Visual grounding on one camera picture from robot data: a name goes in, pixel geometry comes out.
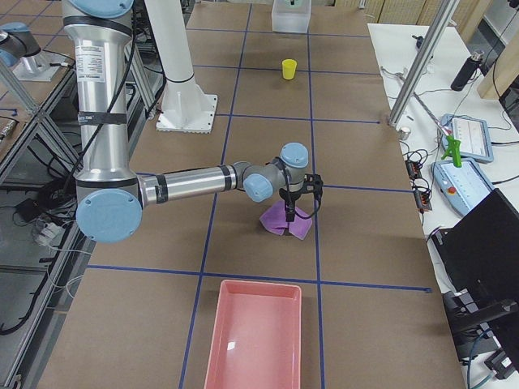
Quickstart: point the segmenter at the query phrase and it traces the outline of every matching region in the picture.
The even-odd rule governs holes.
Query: screen
[[[499,189],[448,232],[444,248],[453,285],[467,289],[479,308],[507,298],[519,303],[519,213]],[[519,370],[519,313],[488,324]]]

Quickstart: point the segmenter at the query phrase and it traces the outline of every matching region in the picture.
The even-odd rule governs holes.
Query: black device
[[[470,57],[466,59],[460,71],[458,71],[456,77],[454,78],[453,83],[451,83],[451,89],[453,91],[459,92],[463,90],[476,70],[481,66],[483,62],[483,55],[484,52],[482,50],[476,50]]]
[[[466,327],[488,323],[519,369],[519,213],[494,189],[452,229],[433,241],[456,290],[467,289],[478,306],[464,312]]]

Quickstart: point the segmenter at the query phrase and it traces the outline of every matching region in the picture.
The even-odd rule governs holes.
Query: power strip
[[[405,169],[407,170],[407,174],[409,175],[410,180],[417,180],[422,178],[422,173],[420,172],[420,164],[413,160],[407,160],[405,162]]]
[[[426,196],[420,189],[415,188],[413,190],[414,201],[416,202],[416,207],[420,211],[420,213],[432,211],[431,202],[429,201],[428,196]]]

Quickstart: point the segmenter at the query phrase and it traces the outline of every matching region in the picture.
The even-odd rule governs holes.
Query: aluminum pole
[[[395,105],[392,107],[391,113],[389,114],[388,124],[395,127],[400,121],[402,114],[404,113],[405,107],[409,104],[409,100],[413,95],[414,89],[418,85],[420,78],[422,77],[423,71],[425,70],[427,63],[429,62],[435,47],[438,45],[445,28],[448,26],[448,22],[453,17],[454,11],[460,0],[443,0],[432,25],[429,27],[427,34],[422,43],[418,55],[414,59],[413,65],[409,71],[408,76],[405,78],[404,85],[398,94]]]

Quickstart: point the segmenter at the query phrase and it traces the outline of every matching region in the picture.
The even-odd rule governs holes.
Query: blue tape line
[[[272,34],[272,35],[297,35],[299,33],[296,32],[274,32],[274,31],[256,31],[256,30],[233,30],[228,28],[186,28],[187,31],[208,31],[208,32],[249,32],[253,34]],[[313,34],[307,33],[308,36],[341,36],[344,38],[371,38],[367,35],[349,35],[349,34]]]
[[[248,67],[248,66],[225,66],[225,65],[193,65],[193,67],[215,68],[215,69],[243,69],[245,71],[279,71],[277,68],[270,67]],[[308,69],[301,69],[298,72],[307,73]],[[380,73],[365,73],[362,71],[311,71],[312,73],[331,74],[331,75],[380,75]]]
[[[87,265],[89,269],[103,269],[103,270],[119,270],[119,271],[139,271],[143,273],[166,273],[178,274],[181,276],[199,276],[197,271],[184,270],[170,270],[170,269],[151,269],[148,267],[128,267],[128,266],[112,266],[112,265]]]
[[[317,284],[315,280],[304,280],[299,278],[271,277],[271,276],[245,276],[239,274],[204,273],[207,277],[229,278],[232,280],[262,280],[270,282],[293,282],[295,284]]]
[[[240,54],[240,61],[239,61],[239,64],[238,64],[239,66],[242,65],[243,50],[245,48],[245,41],[247,39],[247,29],[249,27],[249,22],[251,20],[251,11],[252,11],[252,5],[250,4],[249,5],[249,15],[247,16],[246,32],[245,32],[245,34],[243,34],[242,52]],[[226,152],[227,143],[228,143],[228,140],[229,140],[229,130],[230,130],[230,124],[231,124],[231,121],[232,121],[232,112],[233,112],[233,109],[234,109],[234,102],[236,100],[236,91],[238,89],[239,77],[240,77],[240,70],[238,69],[238,73],[236,74],[236,83],[234,85],[233,101],[232,101],[231,108],[230,108],[231,117],[229,118],[229,122],[227,123],[227,131],[225,132],[224,146],[223,146],[223,150],[222,150],[222,153],[221,153],[221,164],[223,164],[223,161],[225,159],[225,152]],[[192,341],[192,336],[193,336],[193,329],[195,327],[196,311],[198,310],[198,301],[199,301],[199,297],[200,297],[200,290],[202,288],[202,280],[204,279],[205,262],[207,260],[209,242],[211,240],[212,223],[214,221],[214,215],[215,215],[215,211],[216,211],[216,208],[217,208],[217,199],[218,199],[218,194],[215,194],[214,195],[214,199],[212,201],[211,218],[209,219],[208,234],[207,234],[207,238],[206,238],[205,246],[204,246],[204,256],[202,258],[202,264],[200,266],[200,276],[199,276],[199,279],[198,279],[198,284],[196,286],[195,303],[193,305],[193,312],[192,312],[192,315],[191,315],[191,323],[190,323],[190,326],[189,326],[189,333],[187,335],[186,350],[184,352],[184,361],[182,363],[182,372],[180,374],[180,379],[179,379],[179,382],[178,382],[178,389],[182,389],[183,388],[183,386],[184,386],[184,379],[186,377],[187,362],[188,362],[188,359],[189,359],[189,352],[191,350],[191,341]]]
[[[314,111],[313,96],[311,87],[311,43],[310,35],[307,34],[307,50],[308,50],[308,89],[310,101],[310,132],[311,132],[311,155],[312,155],[312,172],[315,173],[315,138],[314,138]],[[314,209],[317,209],[317,203],[314,200]],[[324,326],[323,326],[323,296],[321,290],[321,261],[320,261],[320,241],[319,241],[319,219],[316,214],[314,217],[315,231],[315,275],[317,277],[317,309],[319,321],[319,355],[320,355],[320,378],[321,389],[326,388],[326,373],[324,369]]]
[[[43,10],[42,12],[40,12],[39,14],[37,14],[37,15],[9,14],[9,16],[23,16],[24,18],[34,18],[34,17],[40,18],[40,17],[41,17],[41,18],[56,18],[56,19],[59,18],[59,19],[61,19],[61,18],[62,18],[61,16],[56,16],[56,15],[42,15],[42,13],[45,12],[45,10],[46,10],[47,8],[49,8],[51,4],[52,4],[52,2],[50,2],[49,5],[46,6],[46,7],[44,8],[44,10]]]
[[[390,188],[370,188],[369,186],[343,186],[343,185],[323,185],[324,188],[333,189],[351,189],[351,190],[374,190],[377,192],[396,192],[396,193],[413,193],[411,189],[390,189]]]
[[[9,8],[5,14],[3,14],[2,16],[0,16],[0,19],[3,18],[3,17],[6,16],[6,15],[9,15],[9,13],[10,13],[12,10],[14,10],[14,9],[16,8],[16,6],[18,6],[18,5],[20,4],[21,1],[22,1],[22,0],[18,0],[15,4],[13,4],[13,6],[12,6],[11,8]]]
[[[54,36],[50,39],[49,43],[47,43],[47,45],[45,45],[45,48],[46,48],[46,49],[47,49],[50,45],[52,45],[52,42],[54,42],[54,39],[56,39],[58,36],[63,36],[63,34],[60,34],[61,31],[63,31],[63,27],[61,27],[61,28],[59,29],[59,31],[56,32],[56,35],[54,35]]]
[[[388,284],[366,284],[358,282],[344,282],[344,281],[326,281],[326,280],[306,280],[303,278],[287,278],[287,277],[271,277],[271,276],[249,276],[243,274],[227,274],[214,272],[200,272],[200,271],[185,271],[172,269],[152,269],[147,267],[127,267],[127,266],[113,266],[113,265],[87,265],[89,269],[98,270],[114,270],[114,271],[137,271],[143,273],[165,273],[179,276],[204,276],[204,277],[219,277],[229,278],[233,280],[263,280],[272,282],[293,282],[295,284],[318,284],[342,286],[351,288],[368,288],[368,289],[392,289],[392,290],[409,290],[415,292],[431,293],[432,288],[423,286],[406,286],[406,285],[388,285]]]
[[[215,69],[238,69],[237,66],[224,66],[224,65],[193,65],[193,67],[208,67]]]
[[[335,122],[335,123],[360,123],[360,124],[380,124],[380,120],[355,120],[355,119],[313,119],[314,122]]]
[[[310,34],[311,36],[343,36],[345,38],[371,38],[369,35],[349,35],[349,34]]]
[[[340,282],[340,281],[321,281],[320,283],[323,285],[351,286],[354,288],[412,290],[412,291],[416,291],[416,292],[432,293],[432,288],[426,288],[423,286],[363,284],[363,283],[357,283],[357,282]]]
[[[205,261],[208,256],[209,241],[211,240],[212,222],[214,221],[214,214],[217,209],[218,194],[214,195],[212,200],[211,217],[209,218],[208,233],[205,238],[204,254],[202,256],[202,263],[200,264],[200,272],[198,273],[198,283],[196,285],[195,302],[193,303],[193,311],[191,312],[191,321],[189,323],[189,332],[187,333],[186,349],[184,350],[184,359],[182,362],[182,371],[180,379],[178,380],[178,389],[184,386],[186,378],[187,361],[189,360],[189,352],[191,351],[191,341],[193,339],[193,330],[195,329],[196,311],[198,310],[198,301],[200,298],[200,290],[202,289],[202,281],[204,279]]]
[[[262,116],[262,115],[242,115],[238,113],[217,113],[216,116],[229,116],[232,118],[254,118],[254,119],[272,119],[272,120],[299,120],[303,122],[335,122],[335,123],[358,123],[358,124],[380,124],[379,121],[366,120],[346,120],[346,119],[310,119],[310,118],[290,118],[282,116]]]
[[[312,73],[324,73],[332,75],[380,75],[380,73],[365,73],[363,71],[312,71]]]

